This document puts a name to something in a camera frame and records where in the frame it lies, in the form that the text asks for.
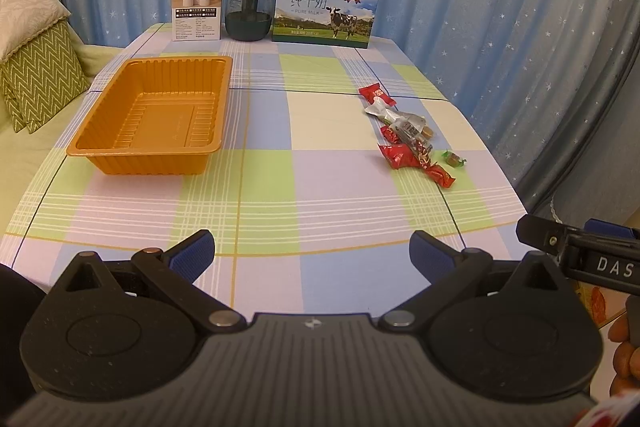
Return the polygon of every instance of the metal screw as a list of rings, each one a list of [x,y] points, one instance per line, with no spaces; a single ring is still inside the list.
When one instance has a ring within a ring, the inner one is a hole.
[[[214,326],[228,328],[240,321],[241,315],[233,310],[220,310],[209,315],[209,322]]]
[[[415,315],[406,310],[393,310],[385,313],[382,318],[384,318],[385,322],[391,326],[403,328],[414,323]]]

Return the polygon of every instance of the orange plastic tray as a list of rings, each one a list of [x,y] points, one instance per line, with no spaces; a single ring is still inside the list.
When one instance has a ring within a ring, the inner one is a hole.
[[[231,57],[127,60],[66,149],[105,174],[200,174],[222,145]]]

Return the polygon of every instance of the product box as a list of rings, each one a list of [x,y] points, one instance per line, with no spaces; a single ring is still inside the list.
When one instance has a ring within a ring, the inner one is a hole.
[[[174,41],[220,39],[222,0],[171,0]]]
[[[276,0],[273,40],[366,48],[378,0]]]

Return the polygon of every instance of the table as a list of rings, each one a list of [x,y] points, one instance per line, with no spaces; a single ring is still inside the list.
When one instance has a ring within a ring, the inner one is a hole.
[[[230,55],[223,148],[198,176],[107,176],[65,149],[113,73],[131,57]],[[440,190],[418,169],[392,171],[379,123],[357,89],[375,82],[435,131],[434,157],[464,168]],[[0,262],[50,287],[71,258],[163,249],[199,229],[216,259],[196,285],[247,318],[256,311],[380,315],[429,283],[412,266],[416,229],[496,259],[527,251],[524,208],[462,114],[390,40],[369,49],[263,40],[172,42],[171,26],[140,35],[95,78],[40,167],[0,244]]]

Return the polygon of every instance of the human hand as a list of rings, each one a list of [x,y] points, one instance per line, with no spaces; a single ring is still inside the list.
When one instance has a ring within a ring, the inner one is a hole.
[[[621,343],[613,354],[613,369],[616,377],[611,382],[611,396],[624,389],[640,388],[640,348],[629,342],[629,321],[626,313],[620,315],[609,328],[609,340]]]

